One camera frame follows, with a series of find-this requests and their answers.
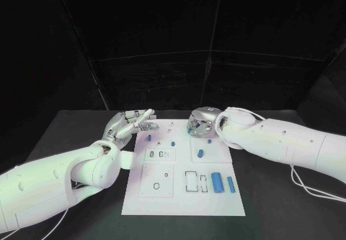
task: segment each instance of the white robotic arm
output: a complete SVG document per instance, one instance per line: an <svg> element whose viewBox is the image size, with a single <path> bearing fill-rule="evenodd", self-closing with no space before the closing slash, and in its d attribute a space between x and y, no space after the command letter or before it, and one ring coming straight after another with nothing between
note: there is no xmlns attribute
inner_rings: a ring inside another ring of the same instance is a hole
<svg viewBox="0 0 346 240"><path fill-rule="evenodd" d="M0 233L27 227L108 188L119 169L132 168L134 153L121 151L131 134L157 130L154 110L118 113L102 140L89 147L34 160L0 175ZM76 188L72 181L85 186Z"/></svg>
<svg viewBox="0 0 346 240"><path fill-rule="evenodd" d="M216 108L202 107L191 112L190 135L203 132L197 128L206 121L194 116L207 115L207 121L213 118L219 139L230 148L245 149L274 162L313 169L346 183L346 136L261 116L256 120L242 108L229 107L217 115L207 109Z"/></svg>

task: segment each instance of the white plastic board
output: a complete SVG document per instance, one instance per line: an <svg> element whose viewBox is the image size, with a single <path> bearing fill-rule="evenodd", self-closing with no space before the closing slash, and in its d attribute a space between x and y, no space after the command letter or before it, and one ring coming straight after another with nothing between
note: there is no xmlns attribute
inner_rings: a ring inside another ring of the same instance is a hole
<svg viewBox="0 0 346 240"><path fill-rule="evenodd" d="M121 214L245 216L229 148L216 134L191 137L186 129L187 120L155 119L151 122L160 129L137 134L135 166L129 170ZM204 149L202 158L196 151L200 148ZM168 156L174 153L174 157L155 157L160 152L170 152ZM222 177L222 193L213 191L215 172ZM235 193L230 193L228 177L232 177Z"/></svg>

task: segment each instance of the round hole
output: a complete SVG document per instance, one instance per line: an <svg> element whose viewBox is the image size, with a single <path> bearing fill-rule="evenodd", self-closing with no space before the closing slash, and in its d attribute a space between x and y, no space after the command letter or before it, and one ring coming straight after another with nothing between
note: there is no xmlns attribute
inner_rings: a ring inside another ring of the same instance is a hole
<svg viewBox="0 0 346 240"><path fill-rule="evenodd" d="M157 190L158 188L160 188L160 184L158 184L158 183L154 183L154 184L153 184L153 189Z"/></svg>

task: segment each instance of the robotic hand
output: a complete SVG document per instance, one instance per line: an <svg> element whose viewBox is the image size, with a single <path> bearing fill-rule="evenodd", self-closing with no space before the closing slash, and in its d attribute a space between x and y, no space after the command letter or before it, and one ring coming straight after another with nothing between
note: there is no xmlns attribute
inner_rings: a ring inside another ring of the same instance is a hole
<svg viewBox="0 0 346 240"><path fill-rule="evenodd" d="M157 130L154 110L116 113L102 140L91 146L31 161L0 175L0 233L27 227L108 188L119 169L134 167L134 153L121 151L138 131ZM72 186L72 181L83 185Z"/></svg>
<svg viewBox="0 0 346 240"><path fill-rule="evenodd" d="M252 114L258 116L235 107L223 112L200 107L190 114L187 132L191 136L207 134L213 127L230 148L245 149L274 162L313 169L346 183L346 136L261 116L256 120Z"/></svg>

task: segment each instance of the black backdrop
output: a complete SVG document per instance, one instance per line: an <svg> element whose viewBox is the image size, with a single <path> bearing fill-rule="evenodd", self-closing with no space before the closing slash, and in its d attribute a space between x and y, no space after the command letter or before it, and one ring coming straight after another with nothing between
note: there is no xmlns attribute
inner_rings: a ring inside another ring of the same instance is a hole
<svg viewBox="0 0 346 240"><path fill-rule="evenodd" d="M111 109L295 109L346 37L346 2L63 0Z"/></svg>

